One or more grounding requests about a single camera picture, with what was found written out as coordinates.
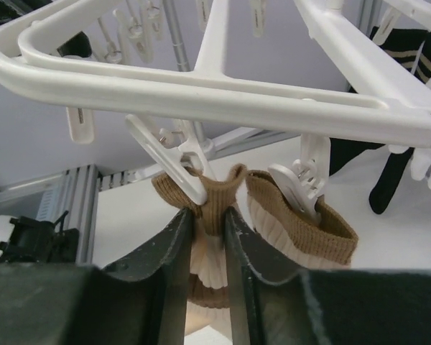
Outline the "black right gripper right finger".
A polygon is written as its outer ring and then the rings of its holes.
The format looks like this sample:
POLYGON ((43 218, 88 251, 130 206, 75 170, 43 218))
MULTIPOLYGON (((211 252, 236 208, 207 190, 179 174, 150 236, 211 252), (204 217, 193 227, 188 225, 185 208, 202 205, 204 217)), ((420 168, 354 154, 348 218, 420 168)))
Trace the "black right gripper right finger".
POLYGON ((235 344, 431 344, 431 270, 309 270, 224 214, 235 344))

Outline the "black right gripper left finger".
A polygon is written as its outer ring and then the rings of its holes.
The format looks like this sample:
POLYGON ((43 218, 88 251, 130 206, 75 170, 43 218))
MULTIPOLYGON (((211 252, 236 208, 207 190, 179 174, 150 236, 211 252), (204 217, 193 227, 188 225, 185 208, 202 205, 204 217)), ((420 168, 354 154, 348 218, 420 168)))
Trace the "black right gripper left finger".
POLYGON ((0 262, 0 344, 182 344, 193 221, 104 268, 0 262))

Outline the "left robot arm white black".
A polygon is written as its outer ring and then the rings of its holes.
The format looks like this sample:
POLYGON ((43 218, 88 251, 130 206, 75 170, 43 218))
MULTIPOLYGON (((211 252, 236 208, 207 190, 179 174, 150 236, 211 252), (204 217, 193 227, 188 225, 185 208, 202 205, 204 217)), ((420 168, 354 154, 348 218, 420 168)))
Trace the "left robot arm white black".
MULTIPOLYGON (((0 85, 43 104, 55 90, 50 72, 30 65, 17 40, 33 24, 63 9, 51 1, 0 1, 0 85)), ((0 215, 0 262, 91 262, 98 169, 86 165, 0 191, 0 203, 41 194, 34 217, 0 215)))

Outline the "brown cream striped sock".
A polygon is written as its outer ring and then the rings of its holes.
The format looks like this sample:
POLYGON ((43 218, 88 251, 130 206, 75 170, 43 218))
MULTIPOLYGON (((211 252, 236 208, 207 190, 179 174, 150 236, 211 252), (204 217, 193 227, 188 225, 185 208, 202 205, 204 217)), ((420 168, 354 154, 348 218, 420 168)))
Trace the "brown cream striped sock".
POLYGON ((211 180, 197 170, 190 173, 205 187, 207 200, 203 205, 191 201, 166 173, 152 178, 152 185, 166 203, 187 208, 195 217, 187 301, 201 308, 226 309, 229 299, 223 215, 231 206, 238 207, 236 194, 247 167, 235 164, 225 180, 211 180))
POLYGON ((317 202, 321 222, 316 226, 292 210, 268 172, 250 170, 245 183, 254 230, 275 249, 310 269, 351 266, 358 235, 322 197, 317 202))

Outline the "white plastic clip hanger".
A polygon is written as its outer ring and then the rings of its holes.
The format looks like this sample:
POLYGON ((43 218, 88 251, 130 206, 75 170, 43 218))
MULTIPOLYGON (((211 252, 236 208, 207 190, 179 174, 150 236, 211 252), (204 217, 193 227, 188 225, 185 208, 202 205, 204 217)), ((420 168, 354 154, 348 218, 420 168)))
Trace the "white plastic clip hanger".
POLYGON ((341 13, 341 1, 298 1, 313 38, 354 87, 353 93, 242 80, 225 74, 227 1, 214 1, 195 68, 190 72, 155 70, 92 62, 92 67, 36 67, 62 106, 117 111, 135 140, 197 204, 205 188, 182 166, 183 155, 204 173, 210 168, 196 138, 187 135, 167 149, 143 118, 162 116, 218 121, 246 127, 299 132, 301 155, 291 168, 272 165, 274 181, 289 204, 316 219, 315 204, 328 181, 330 139, 380 142, 392 147, 428 146, 431 140, 431 90, 420 84, 420 100, 377 96, 389 85, 397 64, 341 13))

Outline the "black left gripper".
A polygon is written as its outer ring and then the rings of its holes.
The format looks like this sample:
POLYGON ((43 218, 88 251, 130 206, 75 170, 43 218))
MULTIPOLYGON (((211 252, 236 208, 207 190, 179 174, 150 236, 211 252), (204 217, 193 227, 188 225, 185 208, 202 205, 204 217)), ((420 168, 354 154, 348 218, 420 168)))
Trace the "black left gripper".
MULTIPOLYGON (((21 3, 0 6, 11 11, 21 3)), ((19 17, 0 14, 0 67, 92 67, 53 55, 92 20, 92 1, 51 1, 19 17)))

